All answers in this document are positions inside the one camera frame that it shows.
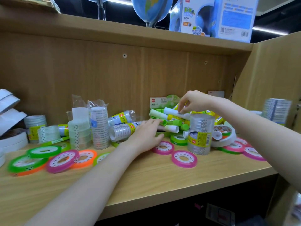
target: ceiling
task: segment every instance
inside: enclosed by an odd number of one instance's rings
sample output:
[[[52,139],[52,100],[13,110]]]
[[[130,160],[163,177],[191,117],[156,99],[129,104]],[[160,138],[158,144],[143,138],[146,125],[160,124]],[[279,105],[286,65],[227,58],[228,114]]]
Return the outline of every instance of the ceiling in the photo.
[[[88,0],[55,0],[64,14],[97,18],[97,5]],[[106,19],[120,23],[145,26],[129,5],[104,3]],[[301,31],[301,0],[259,0],[254,27],[269,31],[293,33]],[[169,30],[169,14],[156,28]],[[251,42],[256,43],[280,36],[270,32],[253,30]]]

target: forearm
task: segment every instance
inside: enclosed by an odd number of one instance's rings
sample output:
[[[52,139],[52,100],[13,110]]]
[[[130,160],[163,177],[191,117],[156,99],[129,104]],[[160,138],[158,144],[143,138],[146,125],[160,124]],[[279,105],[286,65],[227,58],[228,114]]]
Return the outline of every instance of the forearm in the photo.
[[[125,142],[120,144],[26,225],[94,225],[118,180],[135,157]]]
[[[301,135],[224,98],[210,110],[225,118],[286,180],[301,191]]]

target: pink object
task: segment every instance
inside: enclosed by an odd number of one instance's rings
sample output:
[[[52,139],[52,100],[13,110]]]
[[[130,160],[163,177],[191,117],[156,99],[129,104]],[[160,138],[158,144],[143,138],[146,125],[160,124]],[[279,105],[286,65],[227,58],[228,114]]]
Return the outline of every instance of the pink object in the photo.
[[[180,157],[185,157],[188,160],[181,160]],[[191,152],[178,150],[174,151],[171,154],[171,161],[179,167],[183,168],[192,168],[195,167],[198,163],[198,158]]]
[[[152,151],[153,153],[159,154],[159,155],[170,155],[175,149],[175,146],[168,141],[161,141],[157,146],[155,146]]]
[[[251,159],[259,160],[259,161],[266,161],[254,148],[246,147],[245,151],[243,152],[245,156]]]
[[[62,152],[47,162],[46,170],[52,174],[60,173],[71,167],[74,163],[78,161],[78,159],[79,152],[77,150],[69,150]]]
[[[242,143],[245,147],[252,147],[251,144],[249,144],[246,140],[242,139],[242,138],[236,138],[236,141]]]
[[[243,153],[245,150],[245,146],[238,141],[234,141],[233,143],[231,143],[228,146],[222,147],[225,150],[228,150],[230,152],[239,152],[239,153]]]

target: person's right hand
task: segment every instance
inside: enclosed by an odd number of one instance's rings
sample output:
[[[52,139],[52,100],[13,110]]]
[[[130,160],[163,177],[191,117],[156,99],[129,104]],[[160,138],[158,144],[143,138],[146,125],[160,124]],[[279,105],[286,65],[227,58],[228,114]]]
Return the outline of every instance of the person's right hand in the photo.
[[[190,90],[180,99],[178,112],[184,114],[190,111],[201,112],[209,110],[209,105],[213,98],[213,96],[201,93],[200,91]]]

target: wooden shelf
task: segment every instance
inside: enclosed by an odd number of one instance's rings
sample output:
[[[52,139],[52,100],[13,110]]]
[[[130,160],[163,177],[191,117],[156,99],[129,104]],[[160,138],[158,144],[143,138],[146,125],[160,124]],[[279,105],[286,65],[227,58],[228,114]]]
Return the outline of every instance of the wooden shelf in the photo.
[[[250,52],[253,44],[65,14],[0,6],[0,30],[218,55]]]
[[[29,144],[22,150],[7,154],[6,163],[0,168],[2,225],[23,225],[91,169],[88,167],[68,170],[59,174],[50,174],[43,170],[23,177],[10,176],[6,170],[8,162],[33,147],[36,146]],[[97,152],[100,154],[114,149],[109,147]],[[175,146],[175,149],[186,149],[186,147]],[[277,173],[267,162],[213,149],[209,155],[197,156],[197,158],[196,167],[184,169],[174,165],[170,156],[161,156],[150,151],[140,155],[131,163],[118,182],[100,219]]]

